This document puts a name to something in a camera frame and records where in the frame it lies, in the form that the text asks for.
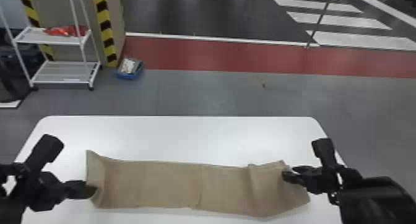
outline shelf leg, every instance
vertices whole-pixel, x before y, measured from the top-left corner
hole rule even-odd
[[[95,56],[97,57],[97,62],[99,62],[100,61],[100,56],[98,55],[97,43],[95,42],[94,33],[93,33],[92,29],[91,29],[91,24],[90,24],[90,20],[88,18],[87,10],[85,8],[85,3],[84,3],[84,0],[79,0],[79,1],[81,3],[82,12],[84,13],[84,18],[85,18],[85,21],[86,21],[86,23],[88,25],[88,29],[91,30],[91,38],[92,38],[92,44],[93,44],[94,50],[95,50]]]
[[[25,63],[24,63],[24,61],[22,59],[22,55],[20,54],[19,48],[17,47],[17,43],[14,41],[13,34],[10,31],[9,23],[7,23],[7,20],[6,20],[6,17],[4,16],[3,8],[1,7],[1,5],[0,5],[0,17],[1,17],[1,20],[3,21],[4,28],[6,28],[6,32],[9,35],[10,40],[12,41],[14,51],[16,52],[17,58],[19,59],[20,66],[22,67],[22,70],[23,70],[23,73],[25,74],[25,77],[27,79],[27,82],[29,83],[29,86],[32,88],[33,87],[33,83],[30,80],[30,76],[29,76],[29,73],[27,72],[26,65],[25,65]]]
[[[89,81],[90,80],[90,73],[89,73],[89,70],[88,70],[87,57],[85,56],[84,46],[82,44],[82,36],[81,36],[80,30],[79,30],[79,23],[78,23],[77,11],[75,10],[74,0],[69,0],[69,3],[71,4],[72,16],[73,16],[74,22],[75,22],[75,29],[77,30],[77,34],[78,34],[79,48],[81,49],[82,60],[84,60],[85,78]]]

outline beige cloth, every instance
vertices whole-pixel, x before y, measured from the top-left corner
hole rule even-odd
[[[97,208],[189,207],[269,217],[307,204],[301,186],[283,181],[283,161],[245,168],[114,160],[87,151],[87,184]]]

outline white metal shelf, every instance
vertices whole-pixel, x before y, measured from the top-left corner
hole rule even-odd
[[[80,39],[72,36],[51,36],[45,33],[44,30],[45,28],[26,27],[14,38],[14,41],[17,43],[84,46],[91,36],[91,30],[87,30],[85,36]]]
[[[99,62],[45,61],[33,76],[34,84],[90,84],[94,82]]]

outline blue tray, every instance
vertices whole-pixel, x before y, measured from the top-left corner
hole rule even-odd
[[[138,78],[140,72],[143,71],[143,68],[144,68],[144,61],[139,61],[139,66],[138,66],[135,73],[127,74],[127,73],[123,73],[123,72],[120,72],[120,71],[116,70],[115,74],[120,79],[134,80],[134,79]]]

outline blue box on floor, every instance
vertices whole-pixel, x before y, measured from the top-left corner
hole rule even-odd
[[[137,60],[135,63],[137,63],[137,69],[134,73],[125,73],[125,72],[121,72],[120,69],[118,69],[118,70],[116,70],[115,74],[120,79],[134,80],[134,79],[138,78],[140,72],[143,71],[144,61]]]

